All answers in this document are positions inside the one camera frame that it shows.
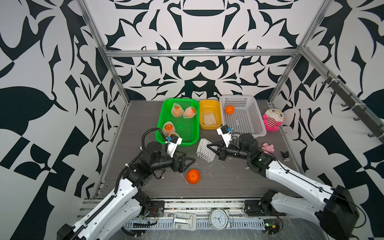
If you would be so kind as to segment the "white foam net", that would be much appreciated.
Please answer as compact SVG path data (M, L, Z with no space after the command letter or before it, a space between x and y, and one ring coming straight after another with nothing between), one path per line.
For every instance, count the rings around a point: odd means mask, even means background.
M212 144L211 141L202 138L199 142L196 155L197 157L207 161L208 163L212 162L215 159L216 154L214 151L208 148L208 145Z
M204 114L204 123L207 126L213 126L216 125L216 118L213 113Z

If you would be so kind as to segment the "white perforated plastic basket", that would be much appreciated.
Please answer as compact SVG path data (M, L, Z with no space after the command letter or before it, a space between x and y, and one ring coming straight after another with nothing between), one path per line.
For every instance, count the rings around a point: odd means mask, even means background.
M219 102L222 110L222 124L228 125L233 132L249 133L254 138L264 137L267 134L261 111L254 97L225 95L219 98ZM232 115L225 113L227 106L235 107L235 112Z

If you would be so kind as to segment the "orange being unwrapped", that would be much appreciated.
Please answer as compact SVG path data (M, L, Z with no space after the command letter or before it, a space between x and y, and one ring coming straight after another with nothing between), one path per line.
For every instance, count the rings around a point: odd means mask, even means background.
M232 115L235 112L235 107L234 106L227 106L225 108L225 113L228 115Z

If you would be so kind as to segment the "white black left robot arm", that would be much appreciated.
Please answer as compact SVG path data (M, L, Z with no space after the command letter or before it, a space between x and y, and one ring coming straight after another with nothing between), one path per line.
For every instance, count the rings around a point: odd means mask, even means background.
M177 150L182 138L166 136L162 129L144 132L141 150L119 173L115 187L82 219L73 225L65 224L57 232L58 240L108 240L126 222L149 213L151 198L141 189L156 171L185 172L196 160Z

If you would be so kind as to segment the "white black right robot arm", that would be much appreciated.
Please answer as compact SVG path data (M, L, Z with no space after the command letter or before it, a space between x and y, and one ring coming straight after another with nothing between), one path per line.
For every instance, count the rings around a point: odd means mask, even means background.
M278 192L265 194L265 208L276 213L293 215L319 225L335 240L348 240L360 217L358 206L351 193L338 185L335 188L316 182L278 161L272 153L263 150L251 134L239 137L235 144L229 134L223 134L222 140L203 145L224 161L227 157L242 159L251 171L284 185L300 195L293 198Z

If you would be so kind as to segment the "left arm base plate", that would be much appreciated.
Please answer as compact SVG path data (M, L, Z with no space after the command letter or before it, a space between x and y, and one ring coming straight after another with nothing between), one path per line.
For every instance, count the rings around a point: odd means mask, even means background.
M164 215L165 202L164 201L151 201L144 203L139 213L140 216L145 217L161 217Z

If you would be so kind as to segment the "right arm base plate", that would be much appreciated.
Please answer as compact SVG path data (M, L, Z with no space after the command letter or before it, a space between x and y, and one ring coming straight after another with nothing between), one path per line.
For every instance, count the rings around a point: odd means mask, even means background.
M277 212L272 204L265 200L246 200L244 212L249 217L260 217L260 216L285 216L284 213Z

